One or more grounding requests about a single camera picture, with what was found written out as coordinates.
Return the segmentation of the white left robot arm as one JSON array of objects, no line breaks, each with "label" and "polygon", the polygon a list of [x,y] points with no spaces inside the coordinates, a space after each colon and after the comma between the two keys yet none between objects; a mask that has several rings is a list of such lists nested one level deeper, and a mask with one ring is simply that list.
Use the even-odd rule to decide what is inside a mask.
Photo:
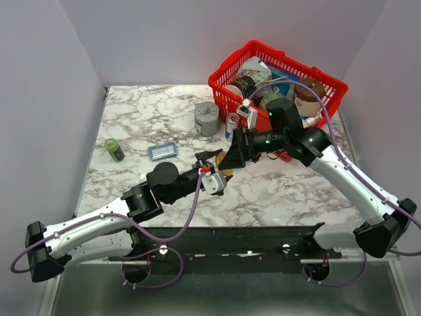
[{"label": "white left robot arm", "polygon": [[223,196],[230,177],[209,161],[220,152],[195,154],[196,162],[185,172],[174,163],[161,162],[147,173],[145,182],[89,214],[58,224],[29,224],[25,247],[32,282],[49,280],[72,264],[102,255],[141,259],[146,245],[130,235],[131,227],[163,214],[164,204],[190,194]]}]

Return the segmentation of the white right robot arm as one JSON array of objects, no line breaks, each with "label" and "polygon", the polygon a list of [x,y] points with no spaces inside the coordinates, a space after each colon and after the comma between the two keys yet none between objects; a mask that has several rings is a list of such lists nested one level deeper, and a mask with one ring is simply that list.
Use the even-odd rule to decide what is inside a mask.
[{"label": "white right robot arm", "polygon": [[380,188],[335,147],[323,129],[305,128],[294,102],[275,99],[266,105],[266,110],[271,129],[265,132],[235,129],[232,144],[218,168],[240,169],[248,161],[256,163],[262,153],[284,150],[333,184],[364,219],[316,225],[303,240],[304,253],[316,258],[331,248],[359,247],[372,257],[384,257],[407,230],[416,204]]}]

